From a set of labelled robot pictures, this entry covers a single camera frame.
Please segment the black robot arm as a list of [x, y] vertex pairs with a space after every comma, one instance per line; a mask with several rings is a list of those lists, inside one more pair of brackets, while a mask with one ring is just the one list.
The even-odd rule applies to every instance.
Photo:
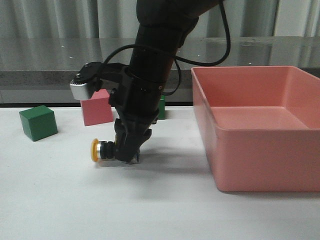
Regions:
[[159, 102], [176, 55], [200, 15], [219, 6], [221, 0], [139, 0], [136, 5], [139, 28], [128, 65], [115, 64], [108, 77], [118, 82], [109, 102], [119, 115], [115, 120], [115, 141], [100, 143], [96, 151], [102, 159], [122, 162], [138, 160], [140, 146], [152, 134]]

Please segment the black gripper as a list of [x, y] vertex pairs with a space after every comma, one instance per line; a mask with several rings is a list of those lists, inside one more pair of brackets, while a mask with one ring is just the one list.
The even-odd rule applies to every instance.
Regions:
[[129, 67], [109, 67], [108, 80], [118, 84], [110, 95], [110, 102], [119, 115], [114, 123], [114, 143], [119, 158], [131, 160], [152, 135], [149, 127], [159, 115], [165, 78], [154, 72], [147, 75], [134, 72]]

